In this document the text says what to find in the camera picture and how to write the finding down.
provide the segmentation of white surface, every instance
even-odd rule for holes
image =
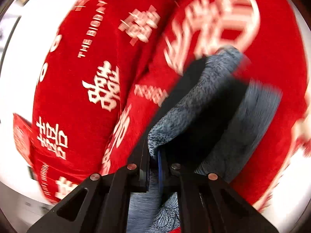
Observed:
[[[59,24],[75,0],[30,0],[21,11],[0,76],[0,181],[13,190],[48,203],[13,140],[13,113],[30,122],[35,86]]]
[[[25,197],[0,182],[0,208],[18,233],[26,233],[52,206]]]
[[[311,31],[306,21],[304,21],[304,18],[302,17],[302,15],[300,14],[296,6],[293,4],[293,2],[291,0],[288,0],[288,1],[290,5],[292,6],[293,11],[296,16],[296,21],[297,21],[297,24],[298,24],[298,27],[299,27],[299,30],[302,36],[302,40],[304,43],[304,51],[306,53],[306,60],[308,64],[308,74],[310,74],[311,73]]]
[[[299,149],[290,159],[279,184],[272,193],[270,206],[263,212],[280,233],[288,233],[302,215],[311,196],[311,158]]]

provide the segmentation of white chinese character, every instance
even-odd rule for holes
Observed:
[[[159,106],[161,106],[165,98],[168,97],[166,90],[162,90],[153,86],[148,87],[146,85],[138,84],[135,85],[134,94],[145,97],[147,100],[151,100]]]
[[[64,152],[60,146],[57,146],[57,154],[56,155],[57,155],[57,157],[60,157],[64,160],[66,160],[66,152]]]
[[[55,183],[58,186],[58,192],[55,193],[55,197],[60,200],[62,200],[78,186],[77,184],[73,184],[71,181],[67,180],[65,177],[60,177]]]
[[[37,139],[41,142],[41,146],[42,146],[42,147],[46,147],[45,138],[42,137],[42,134],[40,134],[39,136],[37,136]]]
[[[114,128],[114,142],[112,144],[112,147],[114,147],[114,145],[116,144],[116,147],[118,148],[126,134],[128,125],[130,124],[130,117],[128,116],[128,113],[130,112],[131,107],[132,105],[130,105],[127,109],[124,109],[122,115],[120,116],[119,122]]]
[[[64,134],[62,130],[58,133],[58,142],[60,146],[68,148],[68,137]]]
[[[111,111],[117,106],[115,99],[120,100],[120,97],[117,95],[120,92],[119,68],[116,67],[116,71],[111,71],[111,64],[105,61],[104,65],[98,67],[98,69],[99,72],[97,72],[97,75],[100,77],[95,75],[95,85],[86,83],[85,81],[82,81],[82,85],[86,89],[90,89],[88,90],[90,102],[96,104],[100,101],[103,109]]]
[[[40,134],[45,135],[45,123],[42,123],[41,117],[39,117],[39,122],[36,122],[36,125],[39,127]]]
[[[148,11],[140,12],[135,9],[132,13],[119,25],[121,31],[126,30],[126,33],[132,38],[131,45],[135,45],[139,39],[142,42],[148,42],[152,33],[151,28],[157,28],[160,16],[156,13],[156,9],[151,5]]]
[[[174,20],[172,31],[175,40],[165,38],[167,49],[164,57],[167,65],[182,75],[192,36],[200,31],[194,49],[195,57],[212,55],[219,48],[232,45],[244,51],[254,40],[260,26],[260,15],[256,0],[194,0],[185,8],[182,29]],[[240,31],[235,39],[222,37],[223,32]]]
[[[49,123],[46,123],[46,137],[55,140],[55,144],[58,145],[58,128],[59,125],[56,124],[55,128],[51,127]]]
[[[111,142],[108,145],[108,148],[105,151],[104,157],[102,159],[102,169],[101,169],[101,175],[107,175],[109,173],[109,169],[111,166],[110,162],[110,154],[116,145],[116,148],[118,148],[126,134],[126,131],[128,130],[128,126],[130,124],[130,117],[128,116],[132,105],[130,105],[128,108],[125,108],[122,112],[122,115],[120,116],[120,119],[118,123],[116,124],[113,132],[113,143]]]

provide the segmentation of gray towel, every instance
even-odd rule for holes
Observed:
[[[148,147],[153,159],[160,145],[186,130],[231,77],[242,58],[233,47],[207,58],[206,68],[195,87],[150,130]],[[232,181],[265,134],[280,98],[276,90],[251,82],[228,129],[195,172],[203,175],[215,172],[225,181]],[[160,202],[157,173],[152,170],[149,192],[131,196],[127,232],[169,232],[179,227],[177,195],[173,194],[159,208]]]

